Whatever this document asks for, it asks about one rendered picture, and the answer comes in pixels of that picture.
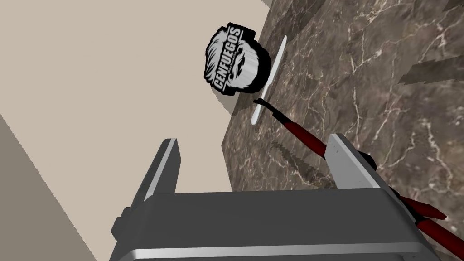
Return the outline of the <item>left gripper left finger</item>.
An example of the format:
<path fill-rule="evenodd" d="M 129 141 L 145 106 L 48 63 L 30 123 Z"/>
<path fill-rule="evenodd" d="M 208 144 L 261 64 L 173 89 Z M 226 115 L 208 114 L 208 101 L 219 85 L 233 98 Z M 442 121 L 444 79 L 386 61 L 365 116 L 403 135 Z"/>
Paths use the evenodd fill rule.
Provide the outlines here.
<path fill-rule="evenodd" d="M 176 138 L 164 139 L 131 204 L 136 209 L 153 194 L 174 193 L 181 156 Z"/>

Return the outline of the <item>white knife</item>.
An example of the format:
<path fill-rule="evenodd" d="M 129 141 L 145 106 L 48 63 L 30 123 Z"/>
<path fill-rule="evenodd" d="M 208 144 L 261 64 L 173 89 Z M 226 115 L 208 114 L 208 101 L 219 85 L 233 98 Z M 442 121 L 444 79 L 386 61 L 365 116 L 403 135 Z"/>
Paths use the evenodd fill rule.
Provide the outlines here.
<path fill-rule="evenodd" d="M 287 36 L 285 35 L 283 40 L 282 40 L 282 43 L 280 45 L 280 48 L 279 48 L 279 51 L 277 53 L 277 56 L 273 62 L 273 65 L 272 65 L 272 68 L 271 68 L 271 71 L 270 71 L 270 75 L 269 75 L 269 78 L 266 82 L 266 85 L 261 93 L 261 96 L 260 98 L 261 99 L 264 99 L 266 94 L 267 94 L 267 90 L 269 88 L 269 86 L 273 83 L 274 81 L 274 78 L 275 78 L 275 75 L 276 75 L 276 72 L 278 70 L 278 67 L 279 67 L 279 64 L 280 64 L 280 61 L 282 59 L 282 55 L 284 53 L 284 50 L 285 50 L 285 45 L 286 45 L 286 42 L 287 42 Z M 258 104 L 253 112 L 253 115 L 251 117 L 251 124 L 252 125 L 256 125 L 257 122 L 258 122 L 258 118 L 259 118 L 259 115 L 260 115 L 260 112 L 262 110 L 262 105 Z"/>

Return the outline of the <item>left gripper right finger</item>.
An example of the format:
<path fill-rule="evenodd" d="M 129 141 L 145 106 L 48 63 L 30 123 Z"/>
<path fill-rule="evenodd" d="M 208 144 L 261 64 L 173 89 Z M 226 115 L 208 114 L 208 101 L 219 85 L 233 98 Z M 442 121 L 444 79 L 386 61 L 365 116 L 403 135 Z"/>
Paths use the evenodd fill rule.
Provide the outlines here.
<path fill-rule="evenodd" d="M 380 188 L 373 168 L 342 134 L 330 134 L 324 156 L 338 189 Z"/>

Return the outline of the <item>red-handled black pliers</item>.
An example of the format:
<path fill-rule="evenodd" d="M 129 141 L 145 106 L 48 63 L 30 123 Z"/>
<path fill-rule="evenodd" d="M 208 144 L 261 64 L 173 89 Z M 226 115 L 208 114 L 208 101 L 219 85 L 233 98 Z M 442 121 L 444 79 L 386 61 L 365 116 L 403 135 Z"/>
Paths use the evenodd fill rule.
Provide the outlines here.
<path fill-rule="evenodd" d="M 277 110 L 267 101 L 262 98 L 255 99 L 253 103 L 258 106 L 264 106 L 272 112 L 272 116 L 278 120 L 288 131 L 290 131 L 297 139 L 311 149 L 315 154 L 325 158 L 326 144 L 320 139 L 312 135 L 305 128 L 290 120 L 282 112 Z M 388 192 L 394 194 L 394 198 L 398 199 L 414 218 L 415 225 L 426 235 L 438 242 L 445 249 L 464 261 L 464 240 L 452 234 L 439 224 L 432 221 L 430 218 L 445 220 L 447 216 L 439 209 L 425 203 L 404 197 L 395 189 L 388 185 Z"/>

